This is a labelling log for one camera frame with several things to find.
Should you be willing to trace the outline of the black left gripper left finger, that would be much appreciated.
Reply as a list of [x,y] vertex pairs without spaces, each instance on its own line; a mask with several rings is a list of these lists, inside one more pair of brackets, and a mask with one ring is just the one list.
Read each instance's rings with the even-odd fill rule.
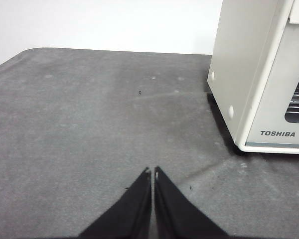
[[145,168],[121,198],[79,237],[148,237],[151,217],[151,171]]

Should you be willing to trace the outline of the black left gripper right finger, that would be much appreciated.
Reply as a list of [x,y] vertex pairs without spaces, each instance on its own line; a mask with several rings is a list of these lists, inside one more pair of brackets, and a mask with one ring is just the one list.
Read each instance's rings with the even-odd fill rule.
[[154,200],[160,237],[228,237],[195,207],[160,167],[154,169]]

